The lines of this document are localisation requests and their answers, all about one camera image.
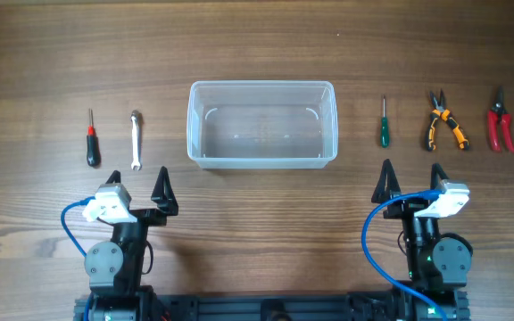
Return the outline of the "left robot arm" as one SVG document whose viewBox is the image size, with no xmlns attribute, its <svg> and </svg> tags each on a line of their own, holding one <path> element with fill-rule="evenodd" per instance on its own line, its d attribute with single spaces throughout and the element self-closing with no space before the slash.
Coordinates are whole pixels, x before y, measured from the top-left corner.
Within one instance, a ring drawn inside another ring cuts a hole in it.
<svg viewBox="0 0 514 321">
<path fill-rule="evenodd" d="M 112 227 L 110 240 L 94 245 L 85 257 L 91 295 L 84 320 L 169 320 L 170 312 L 153 287 L 142 285 L 145 255 L 153 254 L 147 241 L 151 226 L 165 226 L 178 215 L 178 203 L 168 170 L 162 167 L 156 179 L 149 209 L 132 210 L 131 197 L 114 171 L 88 201 L 83 216 Z"/>
</svg>

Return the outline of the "green handle screwdriver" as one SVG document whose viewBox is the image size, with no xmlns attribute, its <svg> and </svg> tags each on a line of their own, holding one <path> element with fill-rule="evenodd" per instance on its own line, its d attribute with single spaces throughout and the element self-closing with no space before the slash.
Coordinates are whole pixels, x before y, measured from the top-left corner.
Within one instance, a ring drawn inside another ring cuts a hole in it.
<svg viewBox="0 0 514 321">
<path fill-rule="evenodd" d="M 386 116 L 386 97 L 382 96 L 382 118 L 380 128 L 380 143 L 383 148 L 387 148 L 390 144 L 388 118 Z"/>
</svg>

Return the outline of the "orange black needle-nose pliers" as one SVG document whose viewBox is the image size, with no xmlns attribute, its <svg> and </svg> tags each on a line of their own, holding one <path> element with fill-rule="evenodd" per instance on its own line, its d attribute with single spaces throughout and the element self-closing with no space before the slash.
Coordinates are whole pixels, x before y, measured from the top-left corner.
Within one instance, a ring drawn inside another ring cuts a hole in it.
<svg viewBox="0 0 514 321">
<path fill-rule="evenodd" d="M 435 150 L 436 126 L 439 121 L 443 121 L 447 124 L 451 132 L 454 134 L 459 149 L 463 151 L 468 150 L 470 147 L 469 141 L 465 136 L 459 122 L 453 116 L 453 113 L 446 107 L 444 91 L 441 90 L 439 95 L 436 95 L 433 91 L 430 91 L 429 99 L 432 104 L 433 110 L 429 115 L 429 123 L 427 125 L 427 131 L 424 136 L 425 148 L 429 152 Z"/>
</svg>

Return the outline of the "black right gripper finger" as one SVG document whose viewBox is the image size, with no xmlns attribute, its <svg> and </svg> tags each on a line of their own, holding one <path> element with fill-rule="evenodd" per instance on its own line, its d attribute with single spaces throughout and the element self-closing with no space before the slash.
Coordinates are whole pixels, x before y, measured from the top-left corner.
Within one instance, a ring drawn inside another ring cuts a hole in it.
<svg viewBox="0 0 514 321">
<path fill-rule="evenodd" d="M 436 189 L 442 180 L 448 179 L 449 177 L 444 172 L 442 166 L 439 163 L 434 163 L 431 168 L 430 188 Z"/>
<path fill-rule="evenodd" d="M 389 159 L 384 160 L 371 202 L 382 204 L 402 194 L 394 167 Z"/>
</svg>

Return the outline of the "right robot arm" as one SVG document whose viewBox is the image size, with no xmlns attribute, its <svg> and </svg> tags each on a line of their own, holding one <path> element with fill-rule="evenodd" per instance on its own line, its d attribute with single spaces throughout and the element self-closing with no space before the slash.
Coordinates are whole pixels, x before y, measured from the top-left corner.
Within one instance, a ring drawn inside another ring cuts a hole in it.
<svg viewBox="0 0 514 321">
<path fill-rule="evenodd" d="M 369 293 L 363 300 L 368 320 L 469 320 L 466 286 L 473 258 L 472 245 L 455 233 L 441 233 L 439 221 L 451 217 L 469 201 L 468 187 L 450 180 L 439 164 L 431 170 L 430 188 L 402 193 L 392 162 L 385 160 L 371 201 L 377 207 L 361 232 L 361 246 L 370 265 L 392 285 L 387 292 Z M 402 222 L 400 238 L 409 280 L 401 282 L 381 268 L 369 253 L 367 234 L 371 220 Z"/>
</svg>

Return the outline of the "red handle snips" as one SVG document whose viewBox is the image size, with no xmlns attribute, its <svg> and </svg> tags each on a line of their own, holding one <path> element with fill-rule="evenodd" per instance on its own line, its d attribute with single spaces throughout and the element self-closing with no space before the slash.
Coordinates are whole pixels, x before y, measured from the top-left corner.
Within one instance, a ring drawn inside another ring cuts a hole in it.
<svg viewBox="0 0 514 321">
<path fill-rule="evenodd" d="M 510 124 L 511 116 L 504 105 L 504 90 L 502 86 L 499 86 L 496 90 L 493 104 L 487 113 L 489 143 L 494 152 L 500 152 L 502 150 L 502 145 L 499 140 L 499 133 L 502 133 L 507 150 L 514 153 Z"/>
</svg>

